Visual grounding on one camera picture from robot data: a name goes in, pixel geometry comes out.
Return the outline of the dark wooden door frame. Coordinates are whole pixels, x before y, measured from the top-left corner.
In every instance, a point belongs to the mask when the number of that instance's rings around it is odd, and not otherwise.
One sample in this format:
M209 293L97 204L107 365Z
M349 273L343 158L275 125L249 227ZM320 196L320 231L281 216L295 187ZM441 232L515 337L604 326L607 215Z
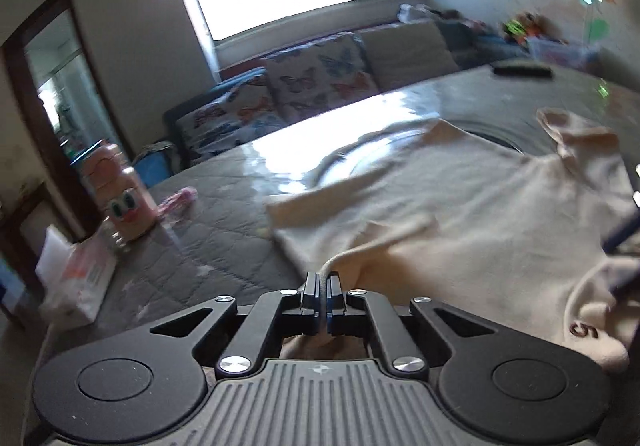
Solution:
M80 48L85 54L94 84L101 95L107 117L115 129L120 146L131 158L134 155L134 150L122 129L122 124L117 119L112 102L108 98L98 70L96 70L94 58L86 43L85 33L82 32L80 26L74 0L45 0L11 33L6 42L1 45L1 50L14 102L29 132L30 139L37 149L39 158L47 170L48 177L52 180L53 186L62 197L64 204L70 209L74 220L79 224L79 233L90 235L101 224L102 212L82 184L80 175L72 167L72 162L62 151L60 143L54 135L46 110L38 97L36 84L28 68L26 56L27 43L35 39L36 35L57 16L65 12L70 14Z

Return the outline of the clear plastic storage bin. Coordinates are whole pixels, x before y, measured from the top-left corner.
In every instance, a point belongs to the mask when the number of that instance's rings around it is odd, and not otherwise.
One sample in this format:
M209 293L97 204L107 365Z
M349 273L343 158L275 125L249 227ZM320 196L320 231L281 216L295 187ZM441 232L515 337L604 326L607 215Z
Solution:
M540 62L594 73L600 69L599 47L562 43L544 38L527 38L530 56Z

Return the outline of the dark blue sofa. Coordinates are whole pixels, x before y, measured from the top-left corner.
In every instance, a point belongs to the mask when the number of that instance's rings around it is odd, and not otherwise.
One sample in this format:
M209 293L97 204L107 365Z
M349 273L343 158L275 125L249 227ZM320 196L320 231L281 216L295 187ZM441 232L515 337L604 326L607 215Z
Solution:
M501 62L506 59L524 57L527 54L526 50L521 48L518 44L506 42L498 36L486 36L484 33L476 33L463 21L451 19L437 19L434 21L436 22L440 32L442 32L442 36L445 38L448 50L450 50L454 61L460 68L459 71L489 65L492 62ZM244 72L220 82L209 91L189 99L164 113L163 121L166 125L169 139L178 149L180 164L183 168L190 168L190 166L194 166L194 164L189 162L189 157L186 154L186 147L178 133L176 125L178 117L182 114L186 114L193 108L198 108L199 106L204 105L208 100L221 96L236 84L243 83L253 76L264 76L266 78L273 97L273 90L269 82L267 70L262 65L262 60L272 54L254 60L250 68L246 69Z

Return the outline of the butterfly cushion left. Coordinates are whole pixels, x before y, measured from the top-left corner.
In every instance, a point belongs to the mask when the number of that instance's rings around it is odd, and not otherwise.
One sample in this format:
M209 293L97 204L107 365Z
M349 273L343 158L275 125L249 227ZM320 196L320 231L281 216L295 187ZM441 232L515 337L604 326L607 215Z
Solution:
M253 76L177 119L191 164L286 127L264 76Z

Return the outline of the cream sweatshirt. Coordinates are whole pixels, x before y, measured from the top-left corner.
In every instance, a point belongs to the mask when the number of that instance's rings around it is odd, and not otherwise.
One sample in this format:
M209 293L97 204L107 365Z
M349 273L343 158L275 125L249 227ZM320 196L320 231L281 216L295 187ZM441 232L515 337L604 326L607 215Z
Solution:
M624 370L639 301L616 280L639 268L602 242L632 212L616 135L563 110L538 122L541 157L429 123L412 146L344 180L273 196L273 236L305 272L394 304L430 298Z

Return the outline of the black remote control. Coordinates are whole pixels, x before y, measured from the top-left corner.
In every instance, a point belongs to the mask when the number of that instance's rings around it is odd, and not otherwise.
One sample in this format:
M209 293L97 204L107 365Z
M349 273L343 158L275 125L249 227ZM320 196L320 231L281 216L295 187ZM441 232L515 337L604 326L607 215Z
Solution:
M523 79L541 79L551 80L553 71L550 67L530 62L492 62L490 64L491 71L495 76L503 78L523 78Z

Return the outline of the white tissue box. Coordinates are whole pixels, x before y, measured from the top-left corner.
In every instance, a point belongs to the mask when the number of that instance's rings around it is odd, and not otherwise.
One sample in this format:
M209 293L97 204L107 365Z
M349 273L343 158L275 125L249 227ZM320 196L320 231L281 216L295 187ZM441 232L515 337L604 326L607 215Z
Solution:
M116 255L95 234L72 244L54 225L47 228L36 274L44 288L43 320L58 330L93 324L111 283Z

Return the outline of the pink cartoon water bottle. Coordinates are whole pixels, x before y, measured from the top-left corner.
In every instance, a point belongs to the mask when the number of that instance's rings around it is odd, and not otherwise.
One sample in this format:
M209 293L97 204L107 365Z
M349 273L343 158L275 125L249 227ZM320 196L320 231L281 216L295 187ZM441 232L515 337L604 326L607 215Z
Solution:
M123 240L137 240L155 226L157 205L119 146L100 140L82 158L80 172Z

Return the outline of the white plush toy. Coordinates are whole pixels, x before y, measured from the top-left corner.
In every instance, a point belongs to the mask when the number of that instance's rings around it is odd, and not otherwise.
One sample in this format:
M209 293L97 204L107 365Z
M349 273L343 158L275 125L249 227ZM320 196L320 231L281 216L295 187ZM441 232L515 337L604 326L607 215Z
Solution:
M411 24L419 21L434 21L441 16L437 10L432 10L425 4L404 3L399 6L397 19L402 24Z

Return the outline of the blue blanket on sofa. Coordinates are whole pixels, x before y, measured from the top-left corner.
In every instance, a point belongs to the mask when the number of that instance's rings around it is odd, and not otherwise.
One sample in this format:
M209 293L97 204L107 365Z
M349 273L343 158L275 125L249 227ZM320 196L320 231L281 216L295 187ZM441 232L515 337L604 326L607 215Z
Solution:
M134 158L134 169L147 188L160 184L181 170L176 145L168 140L161 140L145 146Z

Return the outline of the butterfly cushion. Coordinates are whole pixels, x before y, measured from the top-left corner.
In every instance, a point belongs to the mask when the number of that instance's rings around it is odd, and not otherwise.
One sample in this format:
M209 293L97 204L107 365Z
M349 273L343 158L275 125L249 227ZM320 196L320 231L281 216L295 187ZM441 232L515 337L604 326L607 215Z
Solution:
M283 119L293 124L359 102L380 90L360 36L335 36L280 50L262 60Z
M253 76L177 119L191 164L286 127L264 76Z

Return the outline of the plush toys pile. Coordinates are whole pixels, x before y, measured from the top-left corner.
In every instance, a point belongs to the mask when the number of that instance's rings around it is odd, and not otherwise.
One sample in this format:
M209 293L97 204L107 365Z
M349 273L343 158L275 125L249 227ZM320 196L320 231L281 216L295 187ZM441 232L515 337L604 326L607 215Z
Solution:
M503 39L524 45L529 38L542 38L547 34L544 17L538 14L518 13L501 25Z

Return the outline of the plain beige cushion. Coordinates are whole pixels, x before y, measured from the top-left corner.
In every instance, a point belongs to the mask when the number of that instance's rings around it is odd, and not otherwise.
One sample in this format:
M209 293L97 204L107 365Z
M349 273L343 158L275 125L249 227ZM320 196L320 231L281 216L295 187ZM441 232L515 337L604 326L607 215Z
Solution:
M386 24L359 36L382 92L460 70L435 21Z

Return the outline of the butterfly cushion middle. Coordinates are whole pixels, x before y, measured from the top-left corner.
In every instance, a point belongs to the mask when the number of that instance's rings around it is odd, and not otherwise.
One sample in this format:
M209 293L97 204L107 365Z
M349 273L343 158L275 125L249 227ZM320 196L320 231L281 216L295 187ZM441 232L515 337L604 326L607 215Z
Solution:
M280 50L262 60L283 119L293 124L359 102L380 90L360 36L335 36Z

